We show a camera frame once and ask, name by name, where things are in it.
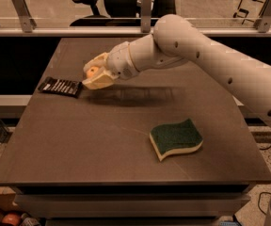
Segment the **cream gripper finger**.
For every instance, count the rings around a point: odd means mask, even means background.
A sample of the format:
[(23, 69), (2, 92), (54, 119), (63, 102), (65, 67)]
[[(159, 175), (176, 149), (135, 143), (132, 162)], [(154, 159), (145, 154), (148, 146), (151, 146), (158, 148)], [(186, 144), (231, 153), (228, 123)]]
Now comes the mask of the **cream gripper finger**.
[(85, 78), (82, 84), (88, 89), (103, 89), (112, 86), (117, 77), (107, 70), (105, 67), (101, 69), (92, 77)]
[(107, 58), (108, 58), (108, 53), (101, 53), (98, 56), (94, 57), (91, 61), (85, 64), (83, 68), (84, 75), (86, 75), (86, 71), (92, 66), (97, 66), (100, 69), (104, 67), (106, 64)]

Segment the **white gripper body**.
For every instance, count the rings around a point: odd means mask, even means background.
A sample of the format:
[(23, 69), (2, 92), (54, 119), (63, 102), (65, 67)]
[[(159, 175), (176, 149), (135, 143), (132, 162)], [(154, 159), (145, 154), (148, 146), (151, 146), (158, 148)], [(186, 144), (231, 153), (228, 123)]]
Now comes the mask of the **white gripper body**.
[(109, 53), (106, 60), (107, 69), (117, 78), (128, 80), (138, 76), (130, 54), (130, 43), (124, 42), (115, 46)]

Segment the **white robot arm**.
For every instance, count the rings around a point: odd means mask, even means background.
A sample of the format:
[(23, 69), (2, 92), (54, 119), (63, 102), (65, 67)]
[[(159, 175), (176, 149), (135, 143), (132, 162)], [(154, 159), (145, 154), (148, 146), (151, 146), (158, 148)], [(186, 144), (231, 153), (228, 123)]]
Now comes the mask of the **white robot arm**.
[(124, 42), (85, 64), (82, 84), (103, 89), (148, 69), (167, 69), (191, 61), (271, 127), (271, 66), (209, 39), (186, 19), (169, 14), (153, 32)]

